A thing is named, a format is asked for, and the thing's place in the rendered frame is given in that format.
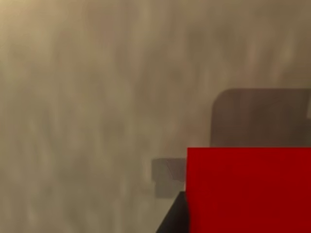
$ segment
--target black object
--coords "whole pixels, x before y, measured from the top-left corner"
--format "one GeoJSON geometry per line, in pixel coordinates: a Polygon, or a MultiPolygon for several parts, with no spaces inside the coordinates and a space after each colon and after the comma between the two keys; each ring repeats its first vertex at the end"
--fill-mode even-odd
{"type": "Polygon", "coordinates": [[[190,218],[185,192],[179,192],[156,233],[189,233],[190,218]]]}

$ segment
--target red rectangle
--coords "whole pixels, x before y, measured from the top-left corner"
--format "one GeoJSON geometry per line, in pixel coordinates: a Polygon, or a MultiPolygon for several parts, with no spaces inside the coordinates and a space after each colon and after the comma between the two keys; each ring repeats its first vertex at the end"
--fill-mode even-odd
{"type": "Polygon", "coordinates": [[[311,232],[311,149],[190,148],[191,233],[311,232]]]}

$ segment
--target beige wall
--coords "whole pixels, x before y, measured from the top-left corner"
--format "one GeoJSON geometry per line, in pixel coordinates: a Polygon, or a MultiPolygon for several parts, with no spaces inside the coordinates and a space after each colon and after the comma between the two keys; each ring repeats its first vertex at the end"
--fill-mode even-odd
{"type": "Polygon", "coordinates": [[[0,0],[0,232],[154,233],[151,159],[230,87],[311,87],[304,0],[0,0]]]}

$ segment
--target red block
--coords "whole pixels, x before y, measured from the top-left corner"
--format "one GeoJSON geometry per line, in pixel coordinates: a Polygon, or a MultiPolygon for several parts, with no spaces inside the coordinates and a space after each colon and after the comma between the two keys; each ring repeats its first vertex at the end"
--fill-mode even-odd
{"type": "Polygon", "coordinates": [[[191,233],[311,232],[311,149],[190,148],[191,233]]]}

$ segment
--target blurry brown background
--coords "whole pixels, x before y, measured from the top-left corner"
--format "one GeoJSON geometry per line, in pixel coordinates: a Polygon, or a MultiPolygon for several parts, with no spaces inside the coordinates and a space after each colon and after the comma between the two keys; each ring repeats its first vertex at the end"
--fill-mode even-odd
{"type": "Polygon", "coordinates": [[[311,87],[306,0],[1,0],[0,233],[154,233],[151,160],[231,87],[311,87]]]}

